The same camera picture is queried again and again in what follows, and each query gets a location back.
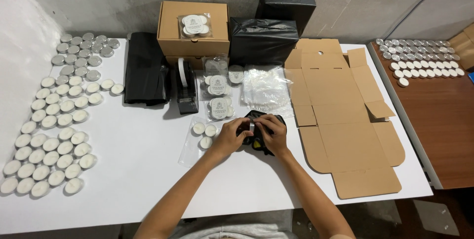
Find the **tape roll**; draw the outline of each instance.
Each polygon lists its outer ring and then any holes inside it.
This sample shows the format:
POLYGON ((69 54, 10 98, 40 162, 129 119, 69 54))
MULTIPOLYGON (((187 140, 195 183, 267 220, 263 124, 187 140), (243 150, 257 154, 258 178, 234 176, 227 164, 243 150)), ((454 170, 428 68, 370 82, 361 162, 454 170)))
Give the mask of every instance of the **tape roll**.
POLYGON ((186 81, 186 74, 184 73, 184 58, 178 59, 178 69, 179 69, 179 76, 181 77, 181 84, 183 87, 188 87, 188 82, 186 81))

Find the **forearm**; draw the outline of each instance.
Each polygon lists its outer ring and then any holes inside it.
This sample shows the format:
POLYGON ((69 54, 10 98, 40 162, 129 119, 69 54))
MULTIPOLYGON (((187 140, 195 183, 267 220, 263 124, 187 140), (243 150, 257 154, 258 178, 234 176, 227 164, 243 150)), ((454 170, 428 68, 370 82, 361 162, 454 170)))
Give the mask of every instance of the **forearm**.
POLYGON ((178 224, 189 202, 207 174, 221 161, 219 155, 208 151, 166 193, 143 220, 134 239, 165 239, 178 224))
POLYGON ((355 238, 339 209, 296 161, 291 151, 282 151, 277 158, 290 176, 299 201, 321 238, 327 239, 336 234, 355 238))

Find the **white tabletop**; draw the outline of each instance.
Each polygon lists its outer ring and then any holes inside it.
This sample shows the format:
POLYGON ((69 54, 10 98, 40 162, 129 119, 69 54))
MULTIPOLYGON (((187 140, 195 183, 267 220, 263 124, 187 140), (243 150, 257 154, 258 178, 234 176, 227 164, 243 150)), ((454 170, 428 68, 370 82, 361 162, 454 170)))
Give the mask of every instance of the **white tabletop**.
MULTIPOLYGON (((111 58, 96 67, 101 83, 123 83, 126 40, 111 58)), ((364 45, 341 45, 344 52, 364 45)), ((366 50, 368 64, 385 102, 395 112, 387 91, 366 50)), ((54 67, 51 76, 59 75, 54 67)), ((234 101, 239 89, 233 89, 234 101)), ((122 104, 122 96, 102 92, 104 102, 85 110, 91 115, 77 130, 89 134, 95 167, 83 172, 85 187, 73 196, 62 193, 63 185, 33 200, 16 194, 0 197, 0 234, 56 230, 141 221, 159 199, 186 173, 178 164, 181 148, 193 115, 179 115, 175 98, 169 104, 144 108, 122 104)), ((237 116, 249 112, 234 102, 237 116)), ((204 117, 200 103, 198 116, 204 117)), ((330 174, 318 174, 305 162, 294 118, 285 119, 287 144, 295 158, 335 204, 400 199, 432 195, 400 119, 390 117, 406 151, 395 172, 402 185, 397 194, 341 200, 330 174)), ((42 131, 57 136, 59 129, 42 131)), ((198 189, 183 218, 299 208, 301 204, 278 160, 250 147, 232 154, 213 169, 198 189)))

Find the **floor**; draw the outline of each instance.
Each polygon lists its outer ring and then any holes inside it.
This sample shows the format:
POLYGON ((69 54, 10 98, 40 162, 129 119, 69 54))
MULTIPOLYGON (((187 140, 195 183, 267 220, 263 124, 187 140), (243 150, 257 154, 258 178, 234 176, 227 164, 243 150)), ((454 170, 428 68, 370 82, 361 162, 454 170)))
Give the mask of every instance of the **floor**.
MULTIPOLYGON (((474 239, 474 189, 434 190, 434 196, 338 206, 357 239, 474 239)), ((132 239, 139 223, 0 235, 0 239, 132 239)), ((318 239, 303 209, 293 211, 293 232, 318 239)))

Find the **hand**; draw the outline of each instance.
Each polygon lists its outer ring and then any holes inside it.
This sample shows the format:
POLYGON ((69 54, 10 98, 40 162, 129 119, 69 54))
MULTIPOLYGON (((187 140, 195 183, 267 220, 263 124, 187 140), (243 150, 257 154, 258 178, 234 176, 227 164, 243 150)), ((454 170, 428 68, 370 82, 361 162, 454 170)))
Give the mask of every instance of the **hand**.
POLYGON ((222 129, 217 136, 212 146, 207 150, 207 153, 217 154, 220 158, 224 158, 234 153, 241 145, 247 136, 252 136, 251 131, 243 131, 239 136, 236 136, 237 128, 242 123, 250 123, 249 118, 238 118, 230 122, 224 123, 222 129))
POLYGON ((265 146, 271 151, 275 156, 282 154, 287 151, 286 146, 286 126, 279 121, 275 115, 266 114, 262 115, 259 118, 254 119, 255 125, 262 132, 265 146), (265 127, 268 127, 273 131, 273 134, 270 135, 265 127))

